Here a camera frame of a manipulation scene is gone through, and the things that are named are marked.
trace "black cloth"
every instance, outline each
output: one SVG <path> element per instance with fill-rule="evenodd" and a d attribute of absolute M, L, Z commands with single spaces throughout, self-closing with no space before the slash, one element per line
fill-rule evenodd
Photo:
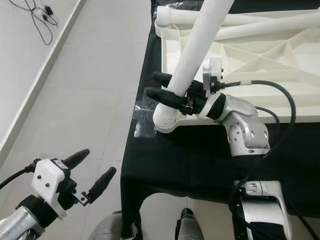
<path fill-rule="evenodd" d="M 159 3 L 168 2 L 172 1 L 152 0 L 151 14 Z M 230 13 L 316 9 L 319 3 L 319 0 L 236 0 Z M 142 100 L 145 88 L 161 87 L 152 79 L 155 71 L 161 71 L 161 39 L 152 23 L 136 101 Z M 234 180 L 247 166 L 234 164 L 223 126 L 180 126 L 169 134 L 157 132 L 153 137 L 135 137 L 137 123 L 132 119 L 121 170 L 124 237 L 131 234 L 131 224 L 138 218 L 144 199 L 153 193 L 227 202 Z M 152 122 L 142 127 L 154 131 Z M 272 133 L 274 126 L 267 127 Z M 286 127 L 287 124 L 281 125 L 282 133 Z M 255 175 L 261 180 L 279 180 L 298 211 L 309 217 L 320 217 L 319 138 L 320 123 L 296 124 L 279 154 L 263 162 Z"/>

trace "white plastic tube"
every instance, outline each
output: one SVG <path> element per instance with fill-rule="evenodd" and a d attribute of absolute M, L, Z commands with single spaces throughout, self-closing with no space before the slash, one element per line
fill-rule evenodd
<path fill-rule="evenodd" d="M 169 91 L 180 97 L 186 94 L 233 3 L 234 0 L 204 0 L 168 85 Z M 157 105 L 153 122 L 159 132 L 170 132 L 176 119 L 176 109 Z"/>
<path fill-rule="evenodd" d="M 156 11 L 156 24 L 167 27 L 170 24 L 193 25 L 199 17 L 199 11 L 174 9 L 169 6 L 158 6 Z M 238 26 L 261 21 L 268 21 L 269 17 L 249 16 L 242 14 L 228 14 L 222 26 Z"/>
<path fill-rule="evenodd" d="M 233 39 L 252 35 L 277 33 L 286 30 L 317 27 L 320 27 L 320 12 L 288 16 L 269 21 L 223 28 L 217 33 L 215 40 Z"/>

